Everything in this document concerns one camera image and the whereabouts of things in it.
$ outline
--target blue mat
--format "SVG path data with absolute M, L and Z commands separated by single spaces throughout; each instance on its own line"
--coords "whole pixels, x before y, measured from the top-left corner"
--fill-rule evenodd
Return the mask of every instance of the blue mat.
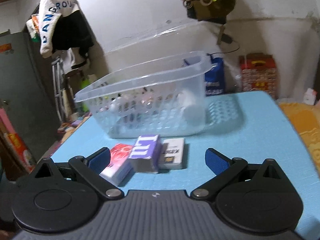
M 121 189 L 185 189 L 188 194 L 215 175 L 205 165 L 204 154 L 212 147 L 222 154 L 242 157 L 249 163 L 274 158 L 300 194 L 304 211 L 296 231 L 306 240 L 320 237 L 320 180 L 299 135 L 286 116 L 264 92 L 255 91 L 207 98 L 209 128 L 185 138 L 187 168 L 160 174 L 128 176 Z M 75 155 L 88 156 L 116 143 L 134 139 L 111 139 L 94 118 L 87 120 L 52 156 L 66 162 Z

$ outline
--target yellow blanket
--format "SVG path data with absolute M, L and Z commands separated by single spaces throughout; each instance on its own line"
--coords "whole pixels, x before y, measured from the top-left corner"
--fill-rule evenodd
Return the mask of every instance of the yellow blanket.
M 320 108 L 301 103 L 280 103 L 299 133 L 320 174 Z

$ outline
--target red and white box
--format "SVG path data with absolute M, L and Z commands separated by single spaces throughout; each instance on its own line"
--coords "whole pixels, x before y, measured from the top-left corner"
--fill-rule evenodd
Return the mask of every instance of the red and white box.
M 277 68 L 272 55 L 252 53 L 240 56 L 242 90 L 267 92 L 277 99 Z
M 100 173 L 100 176 L 115 186 L 118 186 L 132 169 L 128 160 L 132 145 L 116 144 L 111 150 L 110 164 Z

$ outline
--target clear plastic basket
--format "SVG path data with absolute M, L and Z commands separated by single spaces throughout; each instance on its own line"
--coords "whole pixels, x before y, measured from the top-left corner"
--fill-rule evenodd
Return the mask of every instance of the clear plastic basket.
M 205 127 L 203 51 L 164 57 L 108 74 L 76 93 L 112 138 L 185 136 Z

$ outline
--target red gift box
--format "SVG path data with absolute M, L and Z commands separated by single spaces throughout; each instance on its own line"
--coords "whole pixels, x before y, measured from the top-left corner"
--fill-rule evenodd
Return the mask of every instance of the red gift box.
M 240 56 L 243 91 L 262 90 L 276 99 L 277 69 L 272 55 L 248 54 Z

